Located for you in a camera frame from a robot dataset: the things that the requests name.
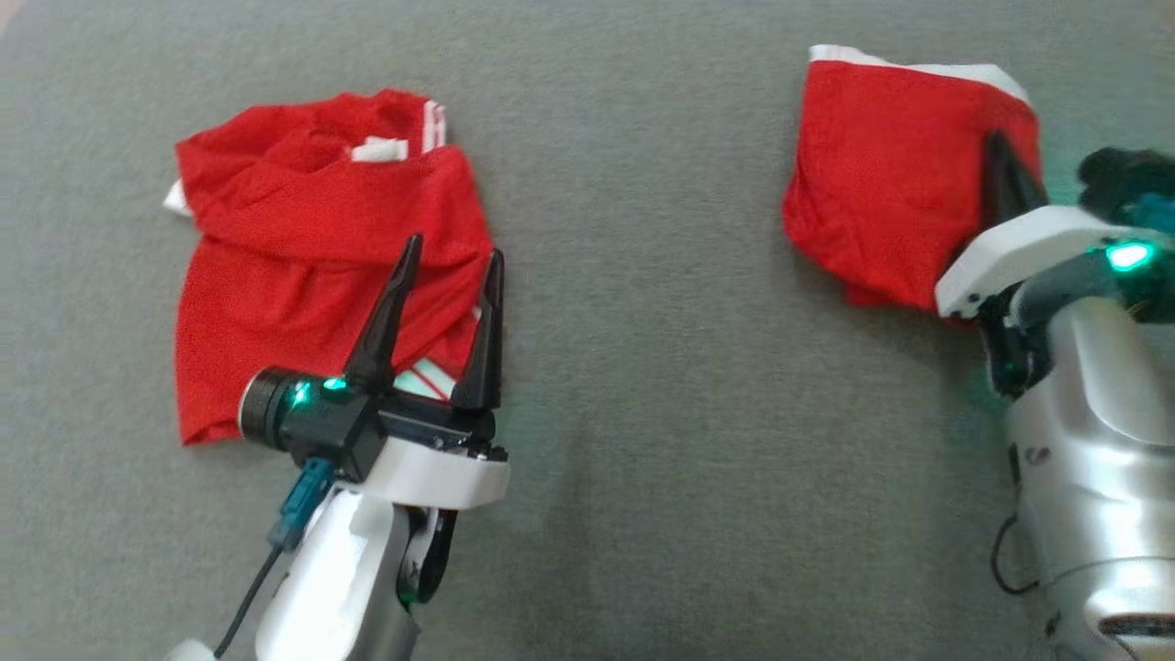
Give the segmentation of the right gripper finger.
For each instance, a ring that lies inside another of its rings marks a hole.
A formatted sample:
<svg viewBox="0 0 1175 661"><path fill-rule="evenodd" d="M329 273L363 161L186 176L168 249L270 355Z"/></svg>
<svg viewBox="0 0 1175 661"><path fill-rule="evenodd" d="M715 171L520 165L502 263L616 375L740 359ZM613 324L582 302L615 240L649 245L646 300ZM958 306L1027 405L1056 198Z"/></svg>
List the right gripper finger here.
<svg viewBox="0 0 1175 661"><path fill-rule="evenodd" d="M991 131L983 142L980 186L980 225L994 229L1049 204L1045 186L1020 158L1003 131Z"/></svg>

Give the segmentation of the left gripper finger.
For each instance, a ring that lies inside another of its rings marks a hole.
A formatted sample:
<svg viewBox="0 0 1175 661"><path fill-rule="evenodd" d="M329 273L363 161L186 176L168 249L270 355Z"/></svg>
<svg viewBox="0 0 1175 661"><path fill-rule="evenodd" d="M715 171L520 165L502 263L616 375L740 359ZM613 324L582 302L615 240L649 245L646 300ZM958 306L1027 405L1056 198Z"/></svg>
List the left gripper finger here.
<svg viewBox="0 0 1175 661"><path fill-rule="evenodd" d="M489 411L501 406L504 289L505 258L501 250L494 250L477 304L474 343L461 380L454 385L454 409Z"/></svg>
<svg viewBox="0 0 1175 661"><path fill-rule="evenodd" d="M356 387L369 394L383 394L392 386L392 355L400 335L400 319L416 282L423 243L423 235L411 235L387 277L385 286L365 318L364 330L352 345L344 365L348 387Z"/></svg>

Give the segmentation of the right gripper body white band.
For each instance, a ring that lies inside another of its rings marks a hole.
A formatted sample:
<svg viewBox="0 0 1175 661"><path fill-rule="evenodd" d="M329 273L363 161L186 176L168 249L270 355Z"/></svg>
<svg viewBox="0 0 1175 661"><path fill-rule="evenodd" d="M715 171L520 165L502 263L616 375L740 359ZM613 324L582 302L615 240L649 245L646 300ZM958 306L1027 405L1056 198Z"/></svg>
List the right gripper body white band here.
<svg viewBox="0 0 1175 661"><path fill-rule="evenodd" d="M1068 259L1099 250L1132 252L1134 244L1152 256L1171 250L1171 235L1154 229L1112 225L1080 207L1043 205L982 231L936 279L936 313L974 319L987 298L1043 274Z"/></svg>

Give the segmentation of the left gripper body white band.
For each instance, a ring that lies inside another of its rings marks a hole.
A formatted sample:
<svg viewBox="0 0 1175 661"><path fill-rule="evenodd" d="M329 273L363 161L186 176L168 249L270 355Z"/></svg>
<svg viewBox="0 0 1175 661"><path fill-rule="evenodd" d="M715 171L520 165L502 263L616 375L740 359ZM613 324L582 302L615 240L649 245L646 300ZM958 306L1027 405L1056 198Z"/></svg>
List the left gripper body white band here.
<svg viewBox="0 0 1175 661"><path fill-rule="evenodd" d="M474 510L505 498L509 452L495 443L491 411L482 414L382 411L385 444L360 494L416 508Z"/></svg>

